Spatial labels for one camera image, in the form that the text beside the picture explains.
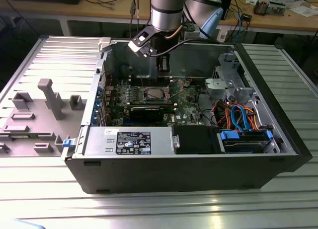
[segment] table leg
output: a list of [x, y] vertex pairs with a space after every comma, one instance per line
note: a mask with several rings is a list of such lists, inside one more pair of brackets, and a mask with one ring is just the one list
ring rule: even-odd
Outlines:
[[60, 19], [60, 25], [64, 36], [72, 36], [72, 31], [66, 19]]
[[218, 26], [219, 33], [218, 33], [217, 40], [220, 43], [224, 43], [225, 42], [225, 39], [227, 37], [228, 32], [231, 30], [231, 27], [232, 26], [230, 26], [230, 25], [219, 25]]
[[4, 23], [10, 28], [10, 29], [14, 29], [16, 27], [13, 18], [11, 16], [1, 16], [2, 20], [4, 21]]

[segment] metal table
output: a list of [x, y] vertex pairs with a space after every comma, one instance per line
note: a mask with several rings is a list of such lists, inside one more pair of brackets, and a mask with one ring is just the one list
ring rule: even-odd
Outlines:
[[[60, 44], [45, 48], [52, 43], [39, 40], [21, 64], [0, 95], [2, 121], [5, 109], [10, 108], [5, 93], [13, 90], [13, 82], [31, 72], [36, 56], [50, 56], [51, 62], [61, 61], [61, 57], [76, 59], [79, 65], [83, 59], [97, 62], [99, 58], [94, 48], [83, 51], [87, 44], [98, 42], [96, 38], [64, 37], [59, 41], [65, 47]], [[317, 89], [285, 51], [274, 46], [244, 47], [314, 156], [298, 171], [280, 174], [259, 190], [89, 195], [82, 191], [60, 157], [2, 157], [1, 216], [47, 229], [318, 227]], [[41, 76], [53, 74], [47, 70], [50, 68], [48, 65], [40, 71]], [[71, 75], [72, 71], [76, 70], [68, 69], [63, 74]], [[85, 91], [79, 94], [85, 98]]]

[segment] red wire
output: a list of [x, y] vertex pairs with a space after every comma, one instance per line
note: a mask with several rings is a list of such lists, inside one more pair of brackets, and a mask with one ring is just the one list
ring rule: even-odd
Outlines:
[[109, 86], [111, 86], [112, 83], [113, 83], [113, 73], [110, 75], [110, 84], [109, 84]]
[[222, 117], [218, 122], [217, 122], [217, 125], [218, 124], [220, 124], [221, 123], [221, 121], [223, 120], [225, 118], [225, 116], [224, 117]]

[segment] yellow wire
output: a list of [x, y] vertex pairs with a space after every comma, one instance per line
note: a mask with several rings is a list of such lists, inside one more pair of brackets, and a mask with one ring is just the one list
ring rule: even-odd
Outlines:
[[259, 127], [257, 126], [257, 122], [256, 122], [256, 115], [254, 115], [254, 122], [255, 122], [255, 127], [259, 130]]

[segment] floor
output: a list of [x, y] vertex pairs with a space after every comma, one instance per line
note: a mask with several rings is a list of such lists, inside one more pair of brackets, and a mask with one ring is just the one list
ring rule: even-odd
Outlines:
[[[41, 35], [62, 35], [60, 25], [55, 20], [27, 20]], [[18, 68], [25, 56], [28, 54], [33, 44], [37, 41], [38, 36], [28, 26], [23, 19], [15, 19], [16, 27], [9, 29], [5, 27], [3, 21], [0, 19], [0, 89], [2, 89], [12, 74]], [[116, 38], [129, 37], [128, 25], [119, 23], [103, 23], [97, 22], [82, 22], [71, 21], [71, 29], [74, 36], [110, 36]], [[310, 50], [310, 55], [307, 60], [301, 64], [303, 53], [307, 51], [306, 36], [297, 35], [276, 35], [258, 33], [255, 37], [255, 33], [248, 33], [244, 38], [241, 35], [238, 38], [238, 42], [256, 43], [256, 44], [280, 44], [284, 49], [292, 56], [292, 58], [300, 64], [303, 71], [317, 84], [318, 76], [315, 75], [315, 69], [313, 66], [318, 65], [318, 48]]]

